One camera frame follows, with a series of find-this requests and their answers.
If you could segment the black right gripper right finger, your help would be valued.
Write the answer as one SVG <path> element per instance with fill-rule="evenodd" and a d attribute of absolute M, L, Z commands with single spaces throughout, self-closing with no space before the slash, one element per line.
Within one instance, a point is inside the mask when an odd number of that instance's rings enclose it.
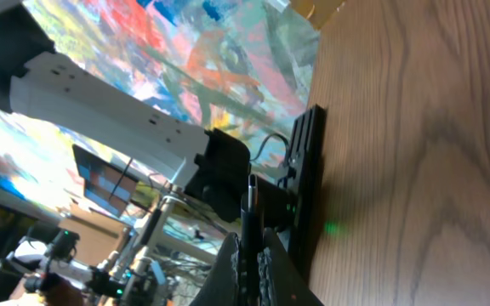
<path fill-rule="evenodd" d="M 305 284 L 276 232 L 268 228 L 258 254 L 261 306 L 323 306 Z"/>

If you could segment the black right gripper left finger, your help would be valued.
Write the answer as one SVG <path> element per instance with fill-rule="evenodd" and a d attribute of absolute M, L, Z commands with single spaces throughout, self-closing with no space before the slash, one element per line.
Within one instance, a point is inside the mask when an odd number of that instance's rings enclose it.
<path fill-rule="evenodd" d="M 236 233 L 226 236 L 207 279 L 190 306 L 239 304 L 239 247 Z"/>

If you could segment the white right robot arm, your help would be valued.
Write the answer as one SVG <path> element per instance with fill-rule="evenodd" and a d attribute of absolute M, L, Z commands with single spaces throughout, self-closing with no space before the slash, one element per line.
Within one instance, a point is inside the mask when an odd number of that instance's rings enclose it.
<path fill-rule="evenodd" d="M 316 305 L 297 266 L 311 213 L 326 112 L 298 116 L 270 183 L 252 172 L 245 144 L 102 82 L 55 50 L 22 2 L 0 1 L 0 110 L 88 135 L 136 160 L 168 168 L 172 184 L 223 216 L 242 217 L 196 298 L 201 305 Z"/>

